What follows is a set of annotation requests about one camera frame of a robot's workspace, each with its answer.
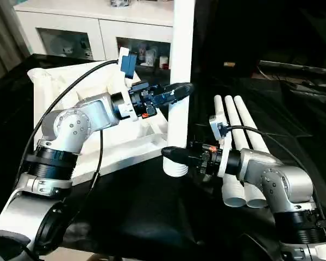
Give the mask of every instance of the curtain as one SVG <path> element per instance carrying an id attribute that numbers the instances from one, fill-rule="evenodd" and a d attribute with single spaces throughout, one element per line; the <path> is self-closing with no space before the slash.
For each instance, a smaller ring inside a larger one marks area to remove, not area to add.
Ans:
<path id="1" fill-rule="evenodd" d="M 0 0 L 0 78 L 29 55 L 12 5 Z"/>

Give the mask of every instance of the white cardboard structure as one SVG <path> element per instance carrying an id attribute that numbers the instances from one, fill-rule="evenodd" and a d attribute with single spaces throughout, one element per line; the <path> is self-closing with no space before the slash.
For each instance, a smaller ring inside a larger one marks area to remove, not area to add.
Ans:
<path id="1" fill-rule="evenodd" d="M 36 68 L 28 72 L 34 83 L 34 126 L 54 101 L 72 82 L 86 71 L 101 62 L 58 67 L 53 69 Z M 86 98 L 108 91 L 109 94 L 121 92 L 114 84 L 117 64 L 105 66 L 82 80 L 54 108 L 55 110 L 73 107 L 80 98 Z M 133 83 L 140 78 L 135 74 Z M 125 119 L 120 124 L 103 130 L 104 154 L 101 175 L 131 166 L 161 155 L 161 149 L 167 146 L 168 123 L 160 110 L 147 119 L 137 121 Z M 34 139 L 34 144 L 42 137 L 41 130 Z M 97 167 L 99 159 L 99 132 L 93 133 L 84 143 L 78 157 L 72 179 L 73 185 L 89 181 Z"/>

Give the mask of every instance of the floor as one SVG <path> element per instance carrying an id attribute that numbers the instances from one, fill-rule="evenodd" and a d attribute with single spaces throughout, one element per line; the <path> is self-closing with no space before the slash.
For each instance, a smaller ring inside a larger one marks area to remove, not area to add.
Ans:
<path id="1" fill-rule="evenodd" d="M 83 252 L 78 250 L 73 250 L 64 247 L 58 247 L 55 251 L 50 253 L 47 256 L 41 257 L 44 261 L 65 261 L 65 260 L 73 260 L 73 261 L 106 261 L 107 258 L 99 259 L 90 252 Z M 135 261 L 133 259 L 123 258 L 123 261 Z"/>

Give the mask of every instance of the white cabinet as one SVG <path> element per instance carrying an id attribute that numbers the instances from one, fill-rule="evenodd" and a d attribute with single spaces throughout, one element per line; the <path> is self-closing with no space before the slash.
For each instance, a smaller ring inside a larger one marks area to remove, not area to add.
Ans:
<path id="1" fill-rule="evenodd" d="M 109 60 L 123 46 L 141 54 L 139 64 L 145 51 L 155 53 L 156 65 L 170 57 L 173 1 L 114 8 L 108 0 L 27 0 L 14 9 L 32 53 Z"/>
<path id="2" fill-rule="evenodd" d="M 117 59 L 120 47 L 137 53 L 153 48 L 158 51 L 157 56 L 170 56 L 172 27 L 109 20 L 100 20 L 100 27 L 107 59 Z"/>
<path id="3" fill-rule="evenodd" d="M 17 11 L 33 53 L 106 59 L 98 19 Z"/>

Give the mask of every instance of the shelf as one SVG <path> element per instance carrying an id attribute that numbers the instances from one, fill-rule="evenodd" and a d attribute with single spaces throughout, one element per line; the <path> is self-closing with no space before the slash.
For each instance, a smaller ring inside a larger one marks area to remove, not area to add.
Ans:
<path id="1" fill-rule="evenodd" d="M 112 7 L 110 0 L 28 0 L 16 11 L 90 17 L 131 23 L 173 26 L 174 2 L 132 1 L 128 7 Z"/>

